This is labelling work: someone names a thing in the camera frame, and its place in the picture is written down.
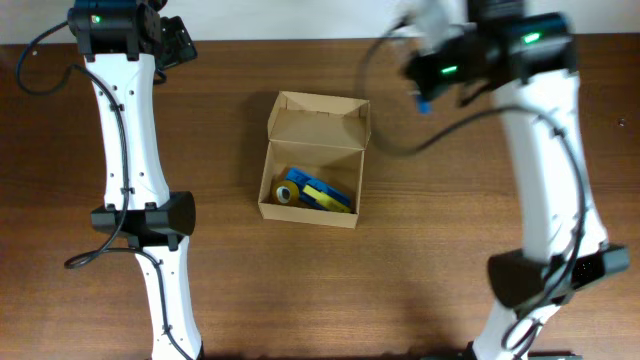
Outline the blue whiteboard marker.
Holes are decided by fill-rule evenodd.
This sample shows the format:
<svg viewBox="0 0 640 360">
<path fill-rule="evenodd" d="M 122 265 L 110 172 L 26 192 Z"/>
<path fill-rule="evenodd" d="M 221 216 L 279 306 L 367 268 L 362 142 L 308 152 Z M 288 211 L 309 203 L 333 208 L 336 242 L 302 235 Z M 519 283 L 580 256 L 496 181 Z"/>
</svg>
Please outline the blue whiteboard marker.
<svg viewBox="0 0 640 360">
<path fill-rule="evenodd" d="M 422 95 L 416 95 L 417 110 L 421 115 L 429 115 L 432 112 L 431 104 Z"/>
</svg>

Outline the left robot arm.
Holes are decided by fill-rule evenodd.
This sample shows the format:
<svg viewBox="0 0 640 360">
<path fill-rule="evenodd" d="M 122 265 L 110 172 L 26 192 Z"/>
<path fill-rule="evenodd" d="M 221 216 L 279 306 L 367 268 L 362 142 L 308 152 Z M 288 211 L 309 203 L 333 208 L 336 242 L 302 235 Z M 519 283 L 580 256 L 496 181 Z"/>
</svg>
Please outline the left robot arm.
<svg viewBox="0 0 640 360">
<path fill-rule="evenodd" d="M 162 1 L 77 1 L 68 26 L 93 83 L 106 160 L 104 203 L 91 214 L 108 234 L 98 249 L 66 262 L 131 254 L 148 297 L 154 359 L 201 359 L 204 347 L 190 296 L 187 255 L 195 200 L 170 190 L 161 167 L 153 87 L 165 71 L 197 57 L 182 19 L 160 14 Z"/>
</svg>

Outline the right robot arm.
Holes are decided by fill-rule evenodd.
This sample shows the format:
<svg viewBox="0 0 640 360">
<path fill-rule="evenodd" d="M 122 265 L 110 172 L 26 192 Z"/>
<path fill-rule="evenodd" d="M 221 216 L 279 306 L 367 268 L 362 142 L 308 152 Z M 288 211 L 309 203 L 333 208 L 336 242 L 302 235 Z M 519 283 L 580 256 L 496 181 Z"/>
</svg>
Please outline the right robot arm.
<svg viewBox="0 0 640 360">
<path fill-rule="evenodd" d="M 490 94 L 512 159 L 523 222 L 519 249 L 487 264 L 495 302 L 466 359 L 526 359 L 573 296 L 630 265 L 609 241 L 588 179 L 579 125 L 580 77 L 568 19 L 530 15 L 521 1 L 471 1 L 457 34 L 439 1 L 406 20 L 423 39 L 405 73 L 431 101 L 453 85 Z"/>
</svg>

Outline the yellow tape roll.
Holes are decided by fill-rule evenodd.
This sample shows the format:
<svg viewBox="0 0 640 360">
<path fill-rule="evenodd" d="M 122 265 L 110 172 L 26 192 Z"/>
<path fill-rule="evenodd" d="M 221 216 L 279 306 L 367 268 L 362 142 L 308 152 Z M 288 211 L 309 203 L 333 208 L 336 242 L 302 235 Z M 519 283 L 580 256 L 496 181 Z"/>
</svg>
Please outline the yellow tape roll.
<svg viewBox="0 0 640 360">
<path fill-rule="evenodd" d="M 283 206 L 296 206 L 300 198 L 298 186 L 290 180 L 276 183 L 272 187 L 271 195 L 275 204 Z"/>
</svg>

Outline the yellow highlighter pen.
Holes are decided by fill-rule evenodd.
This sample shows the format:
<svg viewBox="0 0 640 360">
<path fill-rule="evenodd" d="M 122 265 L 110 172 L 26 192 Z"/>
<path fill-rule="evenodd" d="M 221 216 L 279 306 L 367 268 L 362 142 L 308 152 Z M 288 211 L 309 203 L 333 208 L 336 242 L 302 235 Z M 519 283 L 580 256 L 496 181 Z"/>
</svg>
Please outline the yellow highlighter pen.
<svg viewBox="0 0 640 360">
<path fill-rule="evenodd" d="M 328 194 L 321 192 L 309 185 L 303 188 L 303 193 L 311 199 L 311 203 L 318 205 L 324 210 L 338 213 L 350 213 L 351 209 L 329 196 Z"/>
</svg>

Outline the brown cardboard box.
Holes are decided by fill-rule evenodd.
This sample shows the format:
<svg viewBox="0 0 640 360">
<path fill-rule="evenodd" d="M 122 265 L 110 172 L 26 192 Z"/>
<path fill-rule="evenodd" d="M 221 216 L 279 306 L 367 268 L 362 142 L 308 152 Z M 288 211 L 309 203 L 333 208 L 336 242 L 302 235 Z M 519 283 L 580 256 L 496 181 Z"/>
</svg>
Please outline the brown cardboard box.
<svg viewBox="0 0 640 360">
<path fill-rule="evenodd" d="M 362 99 L 281 91 L 267 122 L 267 147 L 258 206 L 263 218 L 354 228 L 360 213 L 370 102 Z M 297 168 L 351 199 L 351 213 L 318 210 L 300 199 L 275 204 L 272 187 Z"/>
</svg>

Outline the blue plastic case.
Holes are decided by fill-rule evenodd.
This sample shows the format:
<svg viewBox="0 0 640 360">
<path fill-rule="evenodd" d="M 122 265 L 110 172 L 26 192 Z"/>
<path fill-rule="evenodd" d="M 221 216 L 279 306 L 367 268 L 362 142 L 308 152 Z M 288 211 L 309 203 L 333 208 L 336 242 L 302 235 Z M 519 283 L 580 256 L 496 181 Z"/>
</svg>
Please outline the blue plastic case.
<svg viewBox="0 0 640 360">
<path fill-rule="evenodd" d="M 348 196 L 346 196 L 344 193 L 340 192 L 336 188 L 328 185 L 326 182 L 314 176 L 311 176 L 306 172 L 303 172 L 297 168 L 291 168 L 289 172 L 286 174 L 285 179 L 294 182 L 298 186 L 299 193 L 300 193 L 299 199 L 304 204 L 309 205 L 312 208 L 315 208 L 318 210 L 324 210 L 318 205 L 312 204 L 311 199 L 303 193 L 303 188 L 306 185 L 309 185 L 321 192 L 328 194 L 329 196 L 335 198 L 336 200 L 338 200 L 339 202 L 348 206 L 351 209 L 351 199 Z"/>
</svg>

